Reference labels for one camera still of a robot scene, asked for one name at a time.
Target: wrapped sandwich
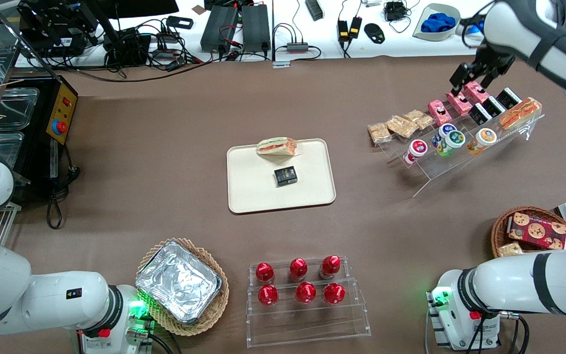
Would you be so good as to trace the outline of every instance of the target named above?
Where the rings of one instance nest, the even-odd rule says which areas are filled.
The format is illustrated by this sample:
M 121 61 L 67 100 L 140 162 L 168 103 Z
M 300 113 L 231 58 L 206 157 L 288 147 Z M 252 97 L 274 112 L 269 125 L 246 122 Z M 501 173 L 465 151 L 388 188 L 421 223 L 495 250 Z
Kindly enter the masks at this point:
M 296 154 L 298 142 L 292 138 L 279 137 L 265 139 L 256 144 L 256 152 L 263 155 L 288 155 Z

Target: black monitor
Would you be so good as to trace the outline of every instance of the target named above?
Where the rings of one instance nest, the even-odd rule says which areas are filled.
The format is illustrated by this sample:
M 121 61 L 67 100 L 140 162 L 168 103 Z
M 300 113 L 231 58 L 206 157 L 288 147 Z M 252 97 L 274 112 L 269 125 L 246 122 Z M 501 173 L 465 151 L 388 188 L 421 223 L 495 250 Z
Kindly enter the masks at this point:
M 108 18 L 158 16 L 178 12 L 176 0 L 99 0 Z

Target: small black package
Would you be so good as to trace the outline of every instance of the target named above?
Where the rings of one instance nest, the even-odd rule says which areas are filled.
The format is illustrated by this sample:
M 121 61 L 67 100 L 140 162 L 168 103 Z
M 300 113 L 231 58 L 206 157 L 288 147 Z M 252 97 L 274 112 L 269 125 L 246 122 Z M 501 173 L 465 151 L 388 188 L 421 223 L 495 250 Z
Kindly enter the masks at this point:
M 274 176 L 277 178 L 277 184 L 279 186 L 285 186 L 286 184 L 296 183 L 298 181 L 294 166 L 274 170 Z
M 492 116 L 481 105 L 481 103 L 474 104 L 473 108 L 469 110 L 469 115 L 473 118 L 478 125 L 482 125 L 492 119 Z
M 501 103 L 499 103 L 499 101 L 497 101 L 497 99 L 492 96 L 487 98 L 481 104 L 481 106 L 486 110 L 486 112 L 490 114 L 492 118 L 495 118 L 496 116 L 506 111 L 506 108 L 503 107 L 503 105 L 501 105 Z
M 519 96 L 517 96 L 510 88 L 505 88 L 497 95 L 497 101 L 499 101 L 506 110 L 509 110 L 521 103 L 521 98 L 519 98 Z

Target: blue cloth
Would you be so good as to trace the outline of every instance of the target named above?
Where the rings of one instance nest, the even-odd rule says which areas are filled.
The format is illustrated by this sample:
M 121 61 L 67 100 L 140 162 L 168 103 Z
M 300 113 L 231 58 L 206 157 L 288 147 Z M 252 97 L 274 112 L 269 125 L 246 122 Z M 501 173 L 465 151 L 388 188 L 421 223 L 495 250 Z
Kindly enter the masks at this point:
M 427 33 L 440 33 L 453 29 L 455 18 L 447 16 L 445 13 L 434 13 L 424 20 L 421 31 Z

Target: clear acrylic shelf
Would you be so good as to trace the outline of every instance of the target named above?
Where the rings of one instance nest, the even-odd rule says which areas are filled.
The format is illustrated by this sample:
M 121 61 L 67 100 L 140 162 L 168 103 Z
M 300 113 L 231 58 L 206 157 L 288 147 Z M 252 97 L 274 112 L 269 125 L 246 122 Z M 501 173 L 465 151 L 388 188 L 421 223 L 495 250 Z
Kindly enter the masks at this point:
M 340 271 L 330 280 L 318 275 L 322 259 L 306 260 L 308 273 L 303 282 L 311 282 L 317 292 L 309 304 L 296 301 L 296 287 L 301 282 L 289 281 L 289 262 L 280 262 L 270 264 L 275 274 L 272 285 L 279 292 L 279 300 L 272 306 L 262 305 L 257 298 L 262 284 L 255 278 L 256 265 L 251 265 L 246 304 L 247 347 L 370 336 L 366 301 L 348 258 L 341 259 Z M 344 301 L 337 305 L 324 302 L 324 287 L 330 283 L 346 289 Z
M 457 115 L 452 108 L 448 108 L 448 110 L 452 117 Z M 516 127 L 512 127 L 508 130 L 504 130 L 501 127 L 501 124 L 499 123 L 500 116 L 501 115 L 490 119 L 482 125 L 478 125 L 469 115 L 454 118 L 453 121 L 451 121 L 451 124 L 454 124 L 458 130 L 464 133 L 466 142 L 461 148 L 454 150 L 453 154 L 447 157 L 438 155 L 436 148 L 434 148 L 431 144 L 431 138 L 438 132 L 438 127 L 436 125 L 427 127 L 422 132 L 415 132 L 415 134 L 412 137 L 409 137 L 409 139 L 404 139 L 400 136 L 393 136 L 391 141 L 381 143 L 379 144 L 379 147 L 384 151 L 384 153 L 386 153 L 389 162 L 394 162 L 398 159 L 406 168 L 418 168 L 422 171 L 425 177 L 427 177 L 427 182 L 424 183 L 423 186 L 413 195 L 413 197 L 416 197 L 425 187 L 429 186 L 432 181 L 438 179 L 438 177 L 447 177 L 449 172 L 456 173 L 457 171 L 462 170 L 462 168 L 473 162 L 478 157 L 489 155 L 491 151 L 503 148 L 518 135 L 525 135 L 525 139 L 528 140 L 537 121 L 543 118 L 544 115 L 541 114 L 533 119 L 522 121 L 520 124 L 517 124 Z M 467 144 L 469 141 L 474 139 L 474 136 L 482 128 L 490 128 L 494 130 L 497 134 L 497 143 L 486 148 L 486 150 L 479 155 L 472 155 L 467 150 Z M 414 164 L 407 164 L 403 161 L 403 155 L 407 151 L 409 143 L 411 143 L 414 139 L 425 141 L 425 143 L 427 143 L 428 152 L 423 157 L 420 157 L 420 159 L 418 159 Z

